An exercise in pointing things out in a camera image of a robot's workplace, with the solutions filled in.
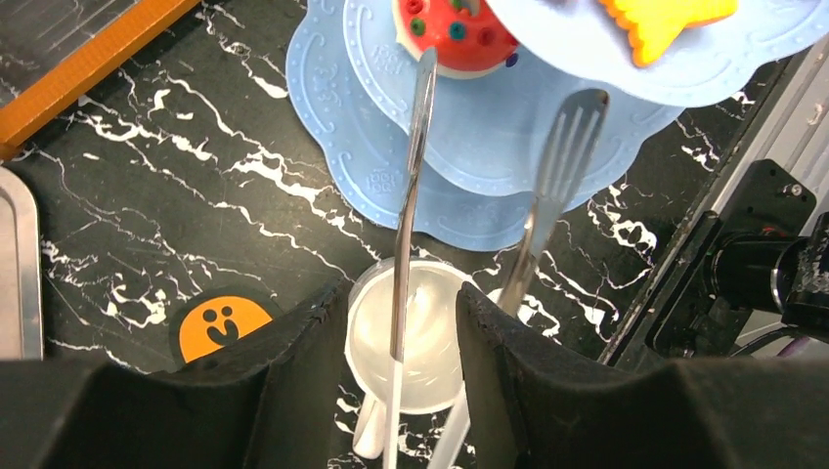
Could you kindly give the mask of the red sprinkled donut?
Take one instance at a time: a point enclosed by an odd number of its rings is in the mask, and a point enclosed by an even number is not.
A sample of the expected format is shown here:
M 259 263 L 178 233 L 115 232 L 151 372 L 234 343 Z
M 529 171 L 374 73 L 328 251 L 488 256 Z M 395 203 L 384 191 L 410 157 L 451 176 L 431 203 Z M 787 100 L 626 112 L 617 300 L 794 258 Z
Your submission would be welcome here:
M 443 76 L 478 78 L 519 59 L 519 42 L 484 1 L 396 0 L 392 14 L 396 41 L 416 60 L 435 50 Z

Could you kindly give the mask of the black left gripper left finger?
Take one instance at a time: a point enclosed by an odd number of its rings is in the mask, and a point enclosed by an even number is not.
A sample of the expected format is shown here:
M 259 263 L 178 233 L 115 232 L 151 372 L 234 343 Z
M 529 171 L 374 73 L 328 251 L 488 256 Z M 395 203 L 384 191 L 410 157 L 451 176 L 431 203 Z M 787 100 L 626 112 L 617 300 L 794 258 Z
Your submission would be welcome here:
M 1 365 L 5 468 L 323 468 L 348 293 L 331 281 L 175 372 L 107 361 Z

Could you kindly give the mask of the orange yellow pastry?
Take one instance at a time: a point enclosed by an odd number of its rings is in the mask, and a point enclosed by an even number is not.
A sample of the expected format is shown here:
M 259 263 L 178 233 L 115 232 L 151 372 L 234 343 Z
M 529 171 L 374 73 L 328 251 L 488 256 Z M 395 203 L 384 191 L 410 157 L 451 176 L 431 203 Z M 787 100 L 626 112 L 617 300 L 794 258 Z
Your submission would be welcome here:
M 656 63 L 684 30 L 722 21 L 739 8 L 737 0 L 600 0 L 599 4 L 627 33 L 637 67 Z

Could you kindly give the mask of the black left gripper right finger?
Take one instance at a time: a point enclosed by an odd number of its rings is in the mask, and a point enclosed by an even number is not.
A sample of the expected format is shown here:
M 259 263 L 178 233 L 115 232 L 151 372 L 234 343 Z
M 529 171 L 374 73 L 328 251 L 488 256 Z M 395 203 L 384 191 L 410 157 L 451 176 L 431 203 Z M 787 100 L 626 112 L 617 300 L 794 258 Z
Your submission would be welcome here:
M 542 336 L 470 284 L 456 321 L 481 468 L 828 464 L 825 360 L 670 360 L 628 373 Z

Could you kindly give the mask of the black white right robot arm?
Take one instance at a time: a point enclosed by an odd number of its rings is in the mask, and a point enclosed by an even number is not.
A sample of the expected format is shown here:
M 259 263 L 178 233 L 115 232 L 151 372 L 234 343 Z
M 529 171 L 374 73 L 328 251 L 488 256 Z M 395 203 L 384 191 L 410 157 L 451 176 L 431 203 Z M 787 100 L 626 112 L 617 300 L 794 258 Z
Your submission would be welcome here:
M 782 313 L 816 205 L 771 159 L 752 162 L 720 210 L 678 231 L 600 362 L 643 371 L 672 358 L 725 357 L 755 310 Z

